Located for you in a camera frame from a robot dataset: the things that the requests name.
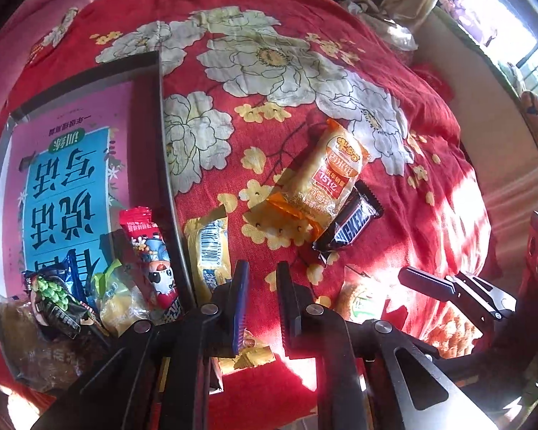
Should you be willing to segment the yellow wafer stick packet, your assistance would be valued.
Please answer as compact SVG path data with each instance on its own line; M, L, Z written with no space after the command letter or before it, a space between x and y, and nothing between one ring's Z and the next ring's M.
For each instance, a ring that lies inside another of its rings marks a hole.
M232 280L228 239L228 217L224 205L207 215L189 219L184 226L194 293L199 306L211 301L214 290ZM219 358L222 375L253 369L275 361L269 345L245 330L243 345L235 358Z

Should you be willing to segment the red panda snack packet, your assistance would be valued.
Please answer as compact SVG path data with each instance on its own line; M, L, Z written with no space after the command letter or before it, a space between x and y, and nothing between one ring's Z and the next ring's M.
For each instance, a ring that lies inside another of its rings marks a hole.
M121 210L118 220L149 283L151 301L163 313L166 322L177 320L183 308L170 255L161 230L153 221L151 209L135 207Z

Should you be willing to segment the yellow green snack packet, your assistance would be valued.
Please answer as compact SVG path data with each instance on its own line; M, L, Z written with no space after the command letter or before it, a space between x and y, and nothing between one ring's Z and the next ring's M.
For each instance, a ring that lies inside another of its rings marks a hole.
M92 275L93 297L102 325L113 336L121 336L139 320L148 319L146 301L119 259L104 272Z

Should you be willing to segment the snickers bar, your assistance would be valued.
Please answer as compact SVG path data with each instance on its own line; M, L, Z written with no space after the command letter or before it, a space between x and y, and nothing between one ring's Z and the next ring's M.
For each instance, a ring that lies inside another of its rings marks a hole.
M358 180L341 211L330 226L313 242L313 249L325 256L352 245L373 219L379 219L384 208L372 190Z

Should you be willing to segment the orange rice cracker packet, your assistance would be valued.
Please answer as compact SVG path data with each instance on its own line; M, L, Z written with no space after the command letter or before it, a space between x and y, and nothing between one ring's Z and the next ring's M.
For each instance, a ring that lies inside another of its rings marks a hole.
M369 162L369 152L334 119L296 174L268 202L311 225L312 239L332 224Z

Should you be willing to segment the black green pea packet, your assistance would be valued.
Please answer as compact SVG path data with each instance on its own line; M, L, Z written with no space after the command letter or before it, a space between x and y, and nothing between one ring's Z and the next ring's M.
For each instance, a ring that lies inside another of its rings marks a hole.
M71 294L60 277L34 275L29 286L34 318L40 325L71 340L80 335L82 328L95 325L89 309Z

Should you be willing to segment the clear meat floss cake packet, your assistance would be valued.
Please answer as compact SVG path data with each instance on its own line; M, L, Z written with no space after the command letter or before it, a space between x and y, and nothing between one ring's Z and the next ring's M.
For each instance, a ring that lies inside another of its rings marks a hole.
M90 333L72 340L39 325L27 301L2 304L0 316L4 351L14 377L36 391L61 393L105 357L105 347Z

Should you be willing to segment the clear walnut pastry packet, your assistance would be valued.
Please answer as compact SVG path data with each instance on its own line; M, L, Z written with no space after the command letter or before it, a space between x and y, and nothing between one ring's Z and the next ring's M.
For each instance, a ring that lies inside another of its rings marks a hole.
M369 319L381 319L387 299L385 285L347 266L334 310L343 319L362 324Z

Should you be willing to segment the blue oreo snack packet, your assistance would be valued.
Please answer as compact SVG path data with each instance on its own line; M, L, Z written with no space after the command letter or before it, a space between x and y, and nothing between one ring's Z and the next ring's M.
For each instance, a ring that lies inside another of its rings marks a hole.
M88 289L85 282L89 281L91 276L84 265L78 264L75 249L70 249L63 258L56 256L52 260L34 263L34 270L22 273L25 284L29 285L30 279L35 275L58 278L75 299L88 303Z

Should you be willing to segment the red floral quilt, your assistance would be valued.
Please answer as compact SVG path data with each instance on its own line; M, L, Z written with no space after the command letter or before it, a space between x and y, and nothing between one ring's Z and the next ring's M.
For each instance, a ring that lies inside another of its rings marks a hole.
M138 52L164 60L166 152L181 220L228 211L233 260L250 262L247 326L282 348L275 269L288 261L318 301L344 269L387 288L383 317L432 342L449 307L400 286L400 268L478 273L491 226L461 129L445 101L330 0L94 0L30 52L0 113L86 69ZM296 174L328 119L369 151L362 179L385 213L321 263L307 223L267 197Z

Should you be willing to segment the grey tray with pink book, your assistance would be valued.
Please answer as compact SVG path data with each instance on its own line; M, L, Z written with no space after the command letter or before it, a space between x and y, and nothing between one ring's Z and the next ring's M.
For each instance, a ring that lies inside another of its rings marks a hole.
M1 309L24 293L23 273L75 252L74 291L134 256L122 210L148 207L167 245L183 309L193 304L168 176L157 52L100 64L12 111L0 132L0 384L23 376L6 350Z

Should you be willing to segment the red plastic bag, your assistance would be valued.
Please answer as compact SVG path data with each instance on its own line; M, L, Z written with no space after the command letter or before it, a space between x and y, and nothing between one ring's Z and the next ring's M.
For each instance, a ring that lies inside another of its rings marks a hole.
M446 82L443 75L430 63L414 63L411 70L423 79L447 104L454 98L452 87Z

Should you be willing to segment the window with bars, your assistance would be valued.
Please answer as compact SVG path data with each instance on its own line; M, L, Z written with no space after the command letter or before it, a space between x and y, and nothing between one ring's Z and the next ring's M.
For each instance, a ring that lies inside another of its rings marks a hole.
M538 38L507 0L438 0L470 35L516 94L538 146Z

